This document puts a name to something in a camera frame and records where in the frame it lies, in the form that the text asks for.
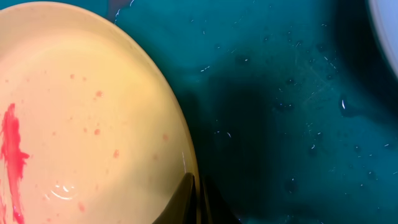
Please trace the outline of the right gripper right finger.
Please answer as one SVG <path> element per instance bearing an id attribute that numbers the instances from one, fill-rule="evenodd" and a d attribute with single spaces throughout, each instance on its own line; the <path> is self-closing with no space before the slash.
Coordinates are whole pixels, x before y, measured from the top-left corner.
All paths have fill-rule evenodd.
<path id="1" fill-rule="evenodd" d="M 200 185 L 202 224 L 241 224 L 210 177 L 202 177 Z"/>

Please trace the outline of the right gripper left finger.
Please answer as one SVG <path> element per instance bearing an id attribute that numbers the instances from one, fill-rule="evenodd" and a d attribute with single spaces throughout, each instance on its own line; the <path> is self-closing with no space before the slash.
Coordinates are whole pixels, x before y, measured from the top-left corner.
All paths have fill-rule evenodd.
<path id="1" fill-rule="evenodd" d="M 195 177 L 186 173 L 164 211 L 153 224 L 196 224 L 197 192 Z"/>

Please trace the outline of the yellow-green plastic plate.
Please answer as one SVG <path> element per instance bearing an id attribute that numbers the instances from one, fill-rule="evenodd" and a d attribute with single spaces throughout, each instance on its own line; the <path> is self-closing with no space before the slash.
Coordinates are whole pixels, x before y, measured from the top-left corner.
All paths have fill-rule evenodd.
<path id="1" fill-rule="evenodd" d="M 1 11 L 2 223 L 152 223 L 185 175 L 182 110 L 129 35 L 64 3 Z"/>

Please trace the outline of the teal plastic tray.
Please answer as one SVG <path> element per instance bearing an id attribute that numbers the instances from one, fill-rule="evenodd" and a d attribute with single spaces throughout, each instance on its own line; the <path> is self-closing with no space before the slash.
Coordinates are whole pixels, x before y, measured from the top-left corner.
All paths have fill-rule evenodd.
<path id="1" fill-rule="evenodd" d="M 57 2 L 129 35 L 241 223 L 396 223 L 397 82 L 366 1 Z"/>

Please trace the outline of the light blue plastic plate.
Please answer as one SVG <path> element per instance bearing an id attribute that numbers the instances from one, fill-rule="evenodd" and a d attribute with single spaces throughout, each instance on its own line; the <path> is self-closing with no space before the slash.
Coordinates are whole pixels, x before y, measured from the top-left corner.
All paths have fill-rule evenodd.
<path id="1" fill-rule="evenodd" d="M 397 78 L 397 0 L 367 0 L 367 7 L 383 57 Z"/>

